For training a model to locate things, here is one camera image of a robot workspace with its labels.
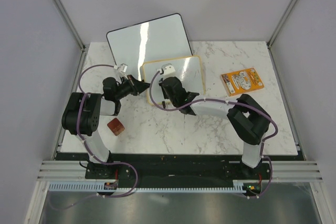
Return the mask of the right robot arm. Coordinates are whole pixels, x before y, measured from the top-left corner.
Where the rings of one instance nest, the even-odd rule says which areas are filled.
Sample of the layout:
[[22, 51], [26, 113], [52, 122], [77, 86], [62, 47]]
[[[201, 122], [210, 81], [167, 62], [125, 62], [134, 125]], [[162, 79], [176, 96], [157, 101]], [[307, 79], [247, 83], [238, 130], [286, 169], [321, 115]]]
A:
[[241, 174], [248, 179], [259, 173], [261, 147], [269, 129], [271, 117], [249, 95], [242, 94], [237, 101], [225, 101], [187, 92], [177, 77], [160, 80], [164, 97], [186, 115], [210, 115], [229, 120], [239, 138], [244, 142]]

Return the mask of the yellow framed whiteboard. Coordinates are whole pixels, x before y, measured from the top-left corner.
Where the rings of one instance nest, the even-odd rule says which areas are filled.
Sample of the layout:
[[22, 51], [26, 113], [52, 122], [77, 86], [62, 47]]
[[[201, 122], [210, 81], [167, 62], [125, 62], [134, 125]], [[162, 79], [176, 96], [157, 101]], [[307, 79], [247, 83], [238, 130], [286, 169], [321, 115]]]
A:
[[186, 91], [205, 94], [202, 62], [199, 56], [188, 56], [145, 62], [142, 67], [143, 80], [150, 83], [156, 72], [166, 65], [172, 65], [175, 76]]

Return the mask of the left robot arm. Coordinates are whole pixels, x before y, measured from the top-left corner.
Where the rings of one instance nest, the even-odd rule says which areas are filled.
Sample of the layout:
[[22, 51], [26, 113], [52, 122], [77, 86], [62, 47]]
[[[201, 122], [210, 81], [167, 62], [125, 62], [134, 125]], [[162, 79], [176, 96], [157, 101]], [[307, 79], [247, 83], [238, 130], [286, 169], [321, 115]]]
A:
[[100, 116], [117, 116], [121, 110], [121, 99], [141, 94], [150, 84], [139, 81], [132, 75], [122, 78], [121, 82], [108, 77], [102, 84], [102, 94], [73, 92], [62, 115], [61, 124], [64, 130], [81, 141], [89, 154], [89, 160], [99, 163], [97, 173], [103, 178], [111, 178], [115, 173], [115, 165], [108, 161], [110, 151], [98, 132]]

